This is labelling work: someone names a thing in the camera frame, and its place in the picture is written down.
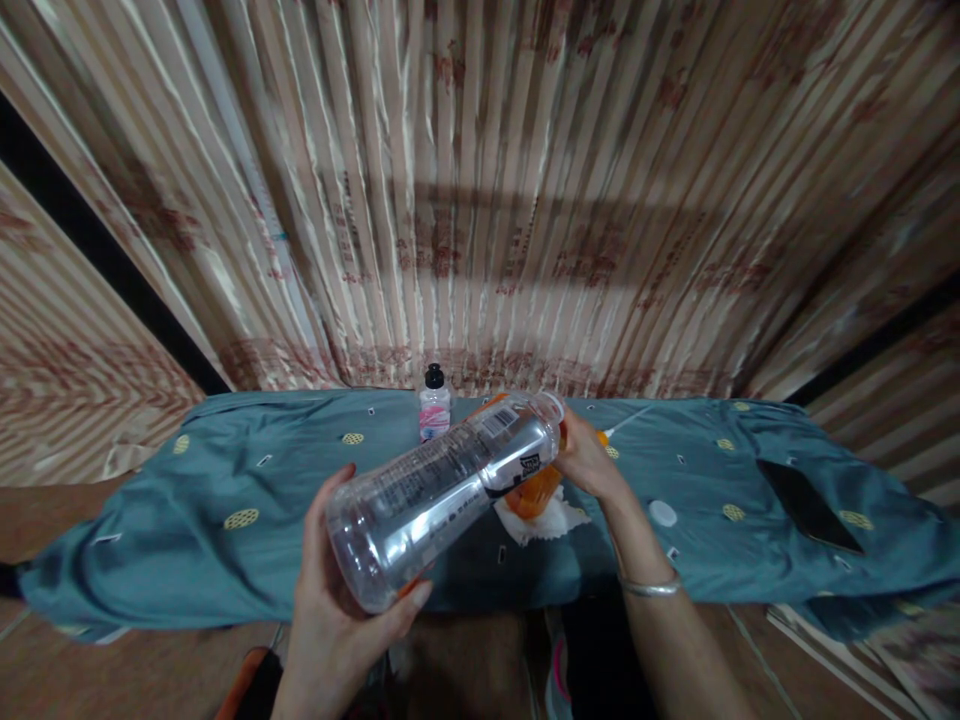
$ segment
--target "white bottle cap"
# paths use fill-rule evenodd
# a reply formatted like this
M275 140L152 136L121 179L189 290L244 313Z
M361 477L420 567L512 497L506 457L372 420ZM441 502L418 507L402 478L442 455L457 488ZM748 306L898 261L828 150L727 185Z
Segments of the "white bottle cap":
M547 398L550 402L552 402L556 406L557 413L560 415L560 417L557 418L557 422L561 422L563 420L563 416L566 414L563 409L563 400L561 400L558 396L554 395L549 390L541 390L540 394L543 395L545 398Z
M677 513L672 507L663 500L654 500L649 505L650 516L657 521L658 525L664 527L673 527L677 524Z

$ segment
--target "bottle cap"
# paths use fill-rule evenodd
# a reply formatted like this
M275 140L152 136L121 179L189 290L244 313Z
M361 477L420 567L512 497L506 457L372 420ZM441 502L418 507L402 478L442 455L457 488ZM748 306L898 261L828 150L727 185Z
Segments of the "bottle cap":
M554 404L554 406L557 408L557 414L559 415L559 417L557 418L557 422L562 422L563 416L566 414L566 411L563 408L563 400L561 400L558 396L554 395L549 390L541 390L540 394Z
M430 363L427 371L423 374L423 384L431 390L439 390L443 387L443 371L438 363Z
M663 527L673 527L677 524L676 511L667 505L663 500L654 500L649 505L650 516L657 521L658 525Z

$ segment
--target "black pump cap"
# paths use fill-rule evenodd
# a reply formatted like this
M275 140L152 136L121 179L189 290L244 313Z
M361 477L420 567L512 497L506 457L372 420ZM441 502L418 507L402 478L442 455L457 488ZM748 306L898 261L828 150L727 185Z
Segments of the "black pump cap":
M443 387L443 371L437 363L430 363L427 371L423 374L423 383L431 390L439 390Z

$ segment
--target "white tissue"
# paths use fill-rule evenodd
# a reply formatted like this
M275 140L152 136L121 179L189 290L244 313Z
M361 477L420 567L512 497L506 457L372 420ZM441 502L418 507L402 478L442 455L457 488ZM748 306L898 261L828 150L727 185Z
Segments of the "white tissue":
M563 485L557 486L546 509L531 520L518 517L503 498L493 504L493 509L497 511L503 529L520 547L533 539L556 540L578 525L590 522L589 515L579 508L571 507L570 503L563 499Z

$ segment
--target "bed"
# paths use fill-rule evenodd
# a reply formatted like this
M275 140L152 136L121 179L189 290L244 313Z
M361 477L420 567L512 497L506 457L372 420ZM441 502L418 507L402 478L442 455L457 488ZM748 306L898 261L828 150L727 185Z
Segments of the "bed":
M454 420L487 398L460 399ZM960 528L935 505L832 442L802 409L757 400L585 400L598 429L647 408L611 439L695 601L789 603L841 640L904 619L958 589ZM101 514L18 569L36 612L81 642L125 628L289 621L303 514L323 480L414 447L416 396L394 390L232 393L196 406ZM865 549L802 536L756 468L795 466ZM519 547L488 512L430 576L432 611L560 605L616 586L596 501L564 481L592 522Z

